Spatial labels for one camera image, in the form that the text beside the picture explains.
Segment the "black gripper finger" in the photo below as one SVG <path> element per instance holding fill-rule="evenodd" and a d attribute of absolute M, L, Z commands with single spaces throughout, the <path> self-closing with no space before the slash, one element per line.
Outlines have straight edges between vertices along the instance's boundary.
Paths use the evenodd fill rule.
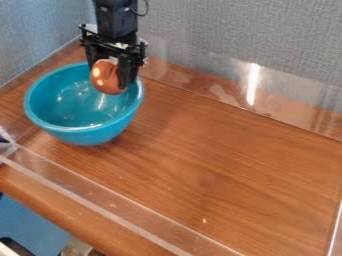
<path fill-rule="evenodd" d="M 99 46 L 99 45 L 86 45 L 86 56 L 87 56 L 87 61 L 88 61 L 88 66 L 92 67 L 94 64 L 100 60 L 100 59 L 107 59 L 108 54 L 106 49 Z"/>
<path fill-rule="evenodd" d="M 136 54 L 122 54 L 118 58 L 119 88 L 124 90 L 135 81 L 139 70 L 139 57 Z"/>

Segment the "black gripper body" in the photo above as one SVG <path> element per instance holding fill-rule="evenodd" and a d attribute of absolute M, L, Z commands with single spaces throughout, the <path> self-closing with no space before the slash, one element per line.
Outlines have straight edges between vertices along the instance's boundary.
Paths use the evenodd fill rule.
<path fill-rule="evenodd" d="M 86 45 L 102 46 L 108 54 L 107 59 L 118 59 L 122 53 L 136 54 L 139 57 L 139 66 L 144 66 L 148 63 L 148 42 L 136 33 L 114 40 L 99 35 L 96 24 L 80 24 L 79 29 L 82 31 L 80 45 L 83 47 Z"/>

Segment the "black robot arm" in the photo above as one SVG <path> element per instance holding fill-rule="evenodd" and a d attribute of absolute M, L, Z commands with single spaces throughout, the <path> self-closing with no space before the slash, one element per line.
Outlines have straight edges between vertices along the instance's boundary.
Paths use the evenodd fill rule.
<path fill-rule="evenodd" d="M 80 24 L 90 79 L 103 93 L 118 95 L 135 82 L 147 64 L 148 43 L 138 36 L 138 0 L 92 0 L 95 24 Z"/>

